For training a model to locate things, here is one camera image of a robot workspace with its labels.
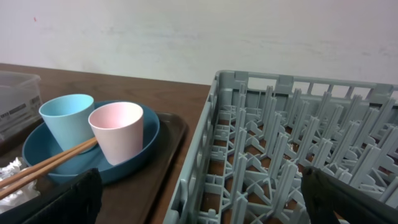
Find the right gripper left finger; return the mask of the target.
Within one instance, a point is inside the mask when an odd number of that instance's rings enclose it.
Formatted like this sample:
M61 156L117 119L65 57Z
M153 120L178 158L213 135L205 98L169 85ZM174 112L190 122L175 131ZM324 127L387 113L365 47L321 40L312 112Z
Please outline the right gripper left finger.
M23 223L94 223L101 209L102 180L97 168L36 197L28 203Z

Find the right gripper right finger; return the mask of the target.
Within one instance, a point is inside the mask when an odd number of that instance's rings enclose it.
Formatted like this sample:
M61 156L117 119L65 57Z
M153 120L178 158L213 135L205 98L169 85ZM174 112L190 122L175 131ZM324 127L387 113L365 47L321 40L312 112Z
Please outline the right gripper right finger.
M351 224L397 224L396 209L316 167L304 168L301 191L312 224L339 223L337 216Z

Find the pink cup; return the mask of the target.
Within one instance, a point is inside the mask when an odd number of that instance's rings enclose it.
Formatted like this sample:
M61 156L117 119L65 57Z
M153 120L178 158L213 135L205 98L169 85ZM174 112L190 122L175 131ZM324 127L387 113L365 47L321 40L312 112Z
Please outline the pink cup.
M143 149L144 111L130 102L109 103L88 118L97 142L113 166L129 160Z

